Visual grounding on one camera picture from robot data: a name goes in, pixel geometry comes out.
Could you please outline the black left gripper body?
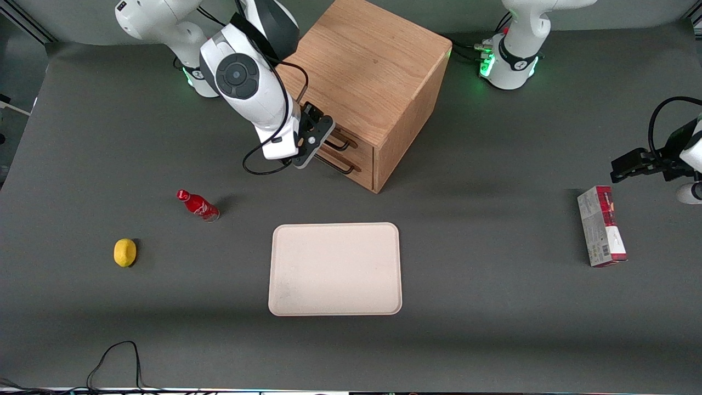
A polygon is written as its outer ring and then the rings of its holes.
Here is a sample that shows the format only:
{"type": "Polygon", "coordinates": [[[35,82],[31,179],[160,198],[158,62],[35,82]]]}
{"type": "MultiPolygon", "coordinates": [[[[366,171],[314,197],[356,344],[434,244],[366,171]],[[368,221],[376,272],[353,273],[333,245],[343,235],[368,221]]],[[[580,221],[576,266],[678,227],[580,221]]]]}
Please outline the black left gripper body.
{"type": "Polygon", "coordinates": [[[664,147],[658,150],[660,158],[664,161],[665,182],[682,177],[692,178],[696,182],[700,180],[700,173],[680,158],[680,154],[692,140],[696,127],[697,123],[686,123],[677,128],[667,138],[664,147]]]}

